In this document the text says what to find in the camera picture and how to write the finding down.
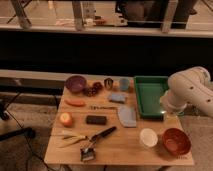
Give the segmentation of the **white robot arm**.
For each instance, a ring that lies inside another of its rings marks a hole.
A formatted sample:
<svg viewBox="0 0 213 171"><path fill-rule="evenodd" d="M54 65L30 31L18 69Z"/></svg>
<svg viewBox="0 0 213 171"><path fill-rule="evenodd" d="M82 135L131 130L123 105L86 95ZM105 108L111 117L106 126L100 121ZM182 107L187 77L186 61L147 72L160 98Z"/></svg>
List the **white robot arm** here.
<svg viewBox="0 0 213 171"><path fill-rule="evenodd" d="M167 81L169 89L160 98L163 109L167 114L178 114L190 103L213 118L213 91L208 87L210 81L209 71L200 66L172 74Z"/></svg>

